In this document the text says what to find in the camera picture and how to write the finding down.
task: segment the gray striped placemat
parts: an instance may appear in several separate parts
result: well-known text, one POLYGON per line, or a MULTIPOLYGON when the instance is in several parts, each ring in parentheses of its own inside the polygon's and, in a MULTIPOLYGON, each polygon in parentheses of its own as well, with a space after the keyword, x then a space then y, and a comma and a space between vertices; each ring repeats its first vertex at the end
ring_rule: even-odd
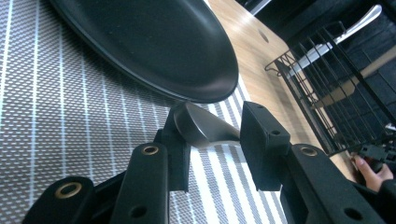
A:
MULTIPOLYGON (((0 4, 0 222, 19 223, 68 175, 95 185, 122 172, 176 103, 120 74, 85 45, 48 1, 0 4)), ((240 82, 201 105, 239 129, 240 82)), ((257 192, 240 147, 194 148, 190 192, 171 192, 171 223, 286 223, 277 192, 257 192)))

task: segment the wooden countertop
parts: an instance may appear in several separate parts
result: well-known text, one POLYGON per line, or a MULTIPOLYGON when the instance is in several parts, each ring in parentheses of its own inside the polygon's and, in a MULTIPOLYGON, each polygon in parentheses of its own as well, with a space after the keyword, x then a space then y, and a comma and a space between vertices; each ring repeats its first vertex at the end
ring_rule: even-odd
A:
MULTIPOLYGON (((287 44, 234 0, 209 0, 209 4, 231 40, 251 101, 268 108, 293 144, 321 148, 285 81, 264 69, 288 50, 287 44)), ((355 179, 347 154, 333 156, 332 161, 348 179, 355 179)))

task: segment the black frying pan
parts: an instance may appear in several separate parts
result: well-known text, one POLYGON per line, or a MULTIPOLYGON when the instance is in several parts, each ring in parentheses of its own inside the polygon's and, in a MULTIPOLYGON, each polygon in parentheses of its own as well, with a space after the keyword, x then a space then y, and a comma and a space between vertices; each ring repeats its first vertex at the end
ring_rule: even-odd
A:
POLYGON ((203 0, 51 0, 69 25, 123 73, 196 103, 233 93, 233 47, 203 0))

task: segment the wire rack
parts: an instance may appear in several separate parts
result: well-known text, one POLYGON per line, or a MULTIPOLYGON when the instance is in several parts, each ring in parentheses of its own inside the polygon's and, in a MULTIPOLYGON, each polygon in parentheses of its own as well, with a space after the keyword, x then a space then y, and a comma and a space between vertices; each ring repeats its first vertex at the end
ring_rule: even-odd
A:
POLYGON ((396 124, 396 74, 387 66, 392 66, 395 61, 386 63, 363 78, 360 69, 375 59, 360 50, 355 53, 361 54, 360 58, 364 60, 352 62, 343 48, 333 42, 334 37, 345 30, 342 24, 336 26, 338 28, 320 29, 265 69, 276 71, 286 81, 329 155, 356 150, 365 144, 394 145, 396 132, 392 127, 396 124), (307 57, 314 54, 318 56, 316 60, 315 57, 307 57), (348 90, 342 88, 346 82, 351 82, 353 93, 348 94, 348 90), (330 93, 337 89, 344 94, 344 99, 333 99, 330 93), (324 104, 326 96, 330 96, 331 102, 324 104))

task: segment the human hand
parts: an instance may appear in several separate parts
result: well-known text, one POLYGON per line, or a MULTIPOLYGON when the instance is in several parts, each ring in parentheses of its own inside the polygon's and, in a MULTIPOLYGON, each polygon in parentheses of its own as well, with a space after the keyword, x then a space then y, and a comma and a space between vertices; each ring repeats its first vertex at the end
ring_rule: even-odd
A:
POLYGON ((389 167, 384 163, 382 169, 376 174, 370 165, 362 159, 360 156, 356 155, 353 157, 356 166, 366 180, 366 187, 374 191, 379 191, 382 182, 388 179, 393 179, 393 173, 389 167))

